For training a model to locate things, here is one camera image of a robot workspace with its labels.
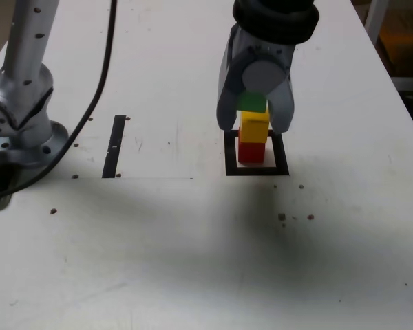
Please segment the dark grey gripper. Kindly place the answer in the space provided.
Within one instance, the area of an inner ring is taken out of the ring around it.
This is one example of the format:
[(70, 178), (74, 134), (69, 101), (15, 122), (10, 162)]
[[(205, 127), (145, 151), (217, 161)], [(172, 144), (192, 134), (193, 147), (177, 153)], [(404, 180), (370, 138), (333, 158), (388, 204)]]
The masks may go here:
[[(274, 56), (279, 65), (268, 60), (251, 59), (249, 47)], [(259, 39), (239, 26), (233, 26), (220, 65), (216, 118), (223, 131), (233, 128), (237, 104), (244, 91), (257, 102), (264, 100), (270, 124), (277, 135), (289, 130), (294, 115), (294, 99), (290, 85), (290, 69), (296, 45), (278, 45)]]

